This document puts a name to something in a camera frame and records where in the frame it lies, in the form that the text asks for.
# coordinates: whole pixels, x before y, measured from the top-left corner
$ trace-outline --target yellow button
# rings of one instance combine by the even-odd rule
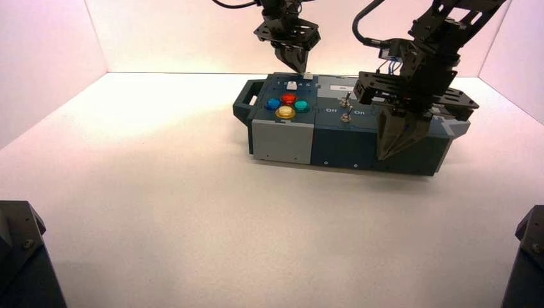
[[[276,116],[280,119],[292,119],[296,116],[296,112],[290,106],[281,106],[276,110]]]

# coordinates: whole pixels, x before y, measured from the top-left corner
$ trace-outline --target red button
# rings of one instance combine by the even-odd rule
[[[296,96],[294,94],[287,93],[282,96],[283,105],[292,106],[295,101],[296,101]]]

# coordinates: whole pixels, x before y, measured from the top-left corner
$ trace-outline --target green button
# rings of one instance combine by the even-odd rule
[[[294,104],[294,109],[297,112],[308,112],[308,110],[310,110],[310,106],[308,106],[308,102],[306,101],[297,101]]]

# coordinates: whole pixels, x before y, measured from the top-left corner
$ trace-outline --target control box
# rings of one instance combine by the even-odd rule
[[[248,81],[233,110],[247,126],[250,153],[262,160],[432,176],[452,141],[468,130],[469,122],[435,117],[426,138],[379,160],[379,109],[357,102],[356,82],[308,73]]]

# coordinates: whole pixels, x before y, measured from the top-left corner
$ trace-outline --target white wall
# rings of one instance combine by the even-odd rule
[[[230,0],[231,3],[243,2]],[[358,43],[353,17],[369,1],[305,3],[302,18],[318,23],[322,41],[310,53],[314,73],[357,74],[381,63],[377,50]],[[388,0],[361,22],[378,39],[409,38],[412,20],[431,0]],[[111,71],[271,73],[289,69],[253,30],[260,8],[227,10],[211,0],[87,0]],[[476,77],[506,12],[506,4],[462,50],[460,76]]]
[[[544,2],[514,1],[480,77],[544,124]]]
[[[84,0],[1,0],[0,148],[105,71]]]

